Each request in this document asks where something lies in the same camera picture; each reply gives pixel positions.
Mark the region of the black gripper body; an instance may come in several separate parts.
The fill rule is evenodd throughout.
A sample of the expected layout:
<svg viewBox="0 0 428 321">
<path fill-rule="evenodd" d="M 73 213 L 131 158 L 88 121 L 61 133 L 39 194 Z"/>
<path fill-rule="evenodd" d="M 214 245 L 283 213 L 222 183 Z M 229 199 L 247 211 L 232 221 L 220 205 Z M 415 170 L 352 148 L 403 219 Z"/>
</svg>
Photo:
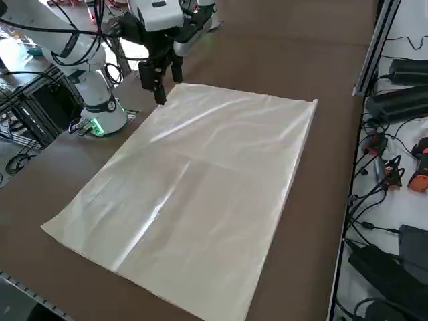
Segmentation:
<svg viewBox="0 0 428 321">
<path fill-rule="evenodd" d="M 147 31 L 144 29 L 144 46 L 149 56 L 144 60 L 145 69 L 181 69 L 183 58 L 178 56 L 173 44 L 180 34 L 180 27 L 172 27 L 160 31 Z"/>
</svg>

